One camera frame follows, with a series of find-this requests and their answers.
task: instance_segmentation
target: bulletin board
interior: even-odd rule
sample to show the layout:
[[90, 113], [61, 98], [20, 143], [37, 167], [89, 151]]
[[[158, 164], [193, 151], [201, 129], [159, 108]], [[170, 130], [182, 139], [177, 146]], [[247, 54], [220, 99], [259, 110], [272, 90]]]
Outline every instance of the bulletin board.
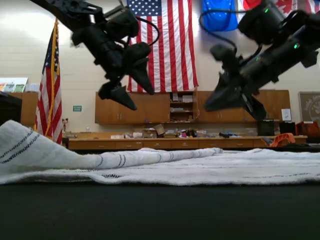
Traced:
[[300, 114], [304, 122], [317, 122], [320, 126], [320, 92], [299, 92]]
[[0, 77], [0, 92], [23, 93], [27, 82], [27, 77]]

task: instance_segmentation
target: black speaker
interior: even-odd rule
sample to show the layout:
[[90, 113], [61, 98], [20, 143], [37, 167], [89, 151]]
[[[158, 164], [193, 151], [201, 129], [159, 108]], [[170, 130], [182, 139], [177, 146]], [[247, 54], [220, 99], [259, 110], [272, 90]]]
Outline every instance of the black speaker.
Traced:
[[21, 121], [22, 99], [0, 91], [0, 126], [6, 121]]
[[274, 136], [275, 122], [273, 120], [257, 121], [258, 136]]
[[293, 134], [293, 136], [297, 135], [295, 122], [280, 122], [279, 126], [281, 134]]

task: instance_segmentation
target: wooden counter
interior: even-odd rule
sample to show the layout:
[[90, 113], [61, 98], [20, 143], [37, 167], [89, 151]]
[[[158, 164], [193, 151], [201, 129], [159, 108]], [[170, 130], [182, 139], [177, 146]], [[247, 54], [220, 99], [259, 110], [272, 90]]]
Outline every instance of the wooden counter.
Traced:
[[[296, 136], [296, 143], [307, 142], [306, 136]], [[265, 148], [261, 137], [197, 137], [197, 138], [71, 138], [70, 150], [137, 150], [151, 149], [205, 149], [205, 148]]]

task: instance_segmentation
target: poster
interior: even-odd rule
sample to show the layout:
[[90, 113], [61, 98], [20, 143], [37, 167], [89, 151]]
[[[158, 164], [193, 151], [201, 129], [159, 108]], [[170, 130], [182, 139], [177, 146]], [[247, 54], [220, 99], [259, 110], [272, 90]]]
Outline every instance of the poster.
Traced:
[[22, 93], [25, 89], [25, 85], [24, 84], [17, 84], [15, 85], [15, 89], [14, 92], [15, 93]]
[[14, 89], [15, 89], [15, 85], [13, 83], [9, 83], [9, 84], [5, 85], [5, 87], [3, 89], [3, 92], [5, 92], [5, 93], [13, 93]]
[[0, 83], [0, 92], [4, 91], [5, 86], [6, 86], [6, 84]]
[[27, 82], [28, 82], [27, 77], [0, 77], [0, 86], [2, 86], [2, 91], [8, 92], [8, 93], [12, 93], [15, 91], [15, 87], [13, 87], [13, 89], [12, 89], [12, 86], [11, 86], [12, 84], [14, 86], [20, 85], [18, 87], [19, 91], [17, 93], [24, 92]]

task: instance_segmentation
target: flag on pole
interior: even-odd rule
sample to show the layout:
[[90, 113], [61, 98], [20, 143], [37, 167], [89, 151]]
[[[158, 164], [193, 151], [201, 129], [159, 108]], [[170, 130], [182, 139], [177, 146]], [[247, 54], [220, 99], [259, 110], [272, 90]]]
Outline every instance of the flag on pole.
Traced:
[[298, 1], [301, 0], [273, 0], [279, 10], [287, 17], [293, 10], [298, 9]]
[[[127, 0], [132, 12], [155, 24], [159, 41], [151, 48], [147, 71], [156, 93], [178, 92], [198, 86], [192, 29], [192, 0]], [[158, 33], [139, 21], [139, 33], [131, 44], [152, 43]], [[128, 91], [143, 92], [131, 77]]]
[[320, 11], [320, 0], [305, 0], [305, 10], [309, 14], [316, 14]]
[[62, 144], [62, 97], [60, 88], [58, 20], [48, 44], [35, 115], [35, 130]]
[[[262, 2], [262, 0], [237, 0], [237, 1], [238, 1], [239, 11], [243, 11], [243, 10], [247, 11], [247, 10], [253, 9]], [[298, 9], [298, 0], [272, 0], [272, 1], [276, 4], [276, 6], [285, 16], [288, 16], [289, 13], [291, 13], [291, 11]], [[238, 22], [241, 21], [244, 15], [245, 15], [244, 13], [238, 14]]]
[[[250, 9], [255, 8], [259, 4], [261, 4], [261, 0], [237, 0], [237, 1], [238, 1], [238, 11], [248, 11]], [[238, 23], [240, 23], [244, 15], [245, 15], [244, 13], [237, 14]]]
[[[203, 0], [203, 11], [224, 9], [236, 10], [234, 0]], [[225, 32], [235, 30], [238, 26], [235, 13], [213, 12], [203, 17], [203, 23], [210, 32]]]

